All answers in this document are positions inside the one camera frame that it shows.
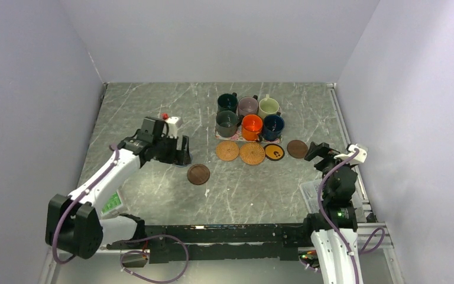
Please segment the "dark wooden coaster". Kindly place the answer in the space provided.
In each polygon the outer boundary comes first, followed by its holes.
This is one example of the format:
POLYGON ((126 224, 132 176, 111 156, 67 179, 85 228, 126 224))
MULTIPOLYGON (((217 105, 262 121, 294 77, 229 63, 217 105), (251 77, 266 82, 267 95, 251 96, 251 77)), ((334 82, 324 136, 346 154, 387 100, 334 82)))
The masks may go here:
POLYGON ((202 185, 210 178, 210 170, 203 164, 194 164, 187 171, 187 179, 194 185, 202 185))
POLYGON ((301 140, 291 140, 287 144, 288 154, 296 159, 303 159, 308 152, 308 146, 301 140))

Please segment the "woven rattan coaster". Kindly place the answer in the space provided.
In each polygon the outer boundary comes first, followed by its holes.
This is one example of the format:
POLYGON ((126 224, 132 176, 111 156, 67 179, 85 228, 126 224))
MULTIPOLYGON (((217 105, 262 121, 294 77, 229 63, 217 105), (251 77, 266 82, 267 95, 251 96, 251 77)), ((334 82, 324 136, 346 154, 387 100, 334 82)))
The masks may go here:
POLYGON ((265 151, 259 143, 250 142, 241 146, 239 156, 248 165, 258 165, 264 161, 265 151))
POLYGON ((239 146, 233 141, 222 141, 216 146, 216 155, 222 161, 233 161, 239 156, 239 146))

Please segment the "orange black round coaster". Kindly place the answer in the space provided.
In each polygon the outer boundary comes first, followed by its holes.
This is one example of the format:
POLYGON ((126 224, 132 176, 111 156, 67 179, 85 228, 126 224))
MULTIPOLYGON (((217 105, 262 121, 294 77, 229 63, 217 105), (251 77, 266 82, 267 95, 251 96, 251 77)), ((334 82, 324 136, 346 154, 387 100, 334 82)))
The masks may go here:
POLYGON ((278 144, 267 144, 264 151, 266 158, 271 161, 279 161, 285 156, 284 149, 278 144))

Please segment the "navy blue mug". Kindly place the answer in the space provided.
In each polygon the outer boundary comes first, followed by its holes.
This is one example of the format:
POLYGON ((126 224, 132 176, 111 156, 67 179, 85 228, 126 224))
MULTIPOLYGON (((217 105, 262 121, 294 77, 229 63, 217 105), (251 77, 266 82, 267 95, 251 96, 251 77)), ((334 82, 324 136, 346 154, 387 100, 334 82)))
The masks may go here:
POLYGON ((285 121, 281 117, 281 113, 267 115, 263 119, 262 137, 267 141, 275 141, 281 137, 285 121))

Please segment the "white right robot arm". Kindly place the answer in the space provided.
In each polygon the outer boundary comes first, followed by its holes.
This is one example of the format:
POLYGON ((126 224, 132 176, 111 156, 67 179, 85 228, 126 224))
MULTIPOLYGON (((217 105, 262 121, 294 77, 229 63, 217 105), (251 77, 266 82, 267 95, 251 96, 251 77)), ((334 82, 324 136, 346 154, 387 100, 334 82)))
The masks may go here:
POLYGON ((352 196, 358 174, 354 167, 365 162, 367 150, 350 144, 346 153, 327 143, 310 143, 305 160, 320 157, 315 169, 322 173, 317 189, 318 212, 304 220, 302 237, 314 247, 299 257, 307 269, 320 272, 325 283, 362 283, 359 264, 358 222, 352 196))

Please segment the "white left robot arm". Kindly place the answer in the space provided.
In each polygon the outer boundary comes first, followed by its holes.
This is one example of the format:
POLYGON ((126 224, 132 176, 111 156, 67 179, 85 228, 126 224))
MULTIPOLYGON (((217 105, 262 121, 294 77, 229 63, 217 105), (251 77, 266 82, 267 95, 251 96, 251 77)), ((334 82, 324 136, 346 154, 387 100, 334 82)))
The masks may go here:
POLYGON ((59 264, 58 251, 91 258, 100 246, 123 242, 141 247, 147 238, 144 220, 121 214, 102 219, 102 209, 117 189, 152 160, 172 166, 192 162, 189 137, 179 136, 181 117, 145 117, 136 132, 112 145, 111 157, 87 182, 67 195, 54 195, 47 208, 45 241, 59 264))

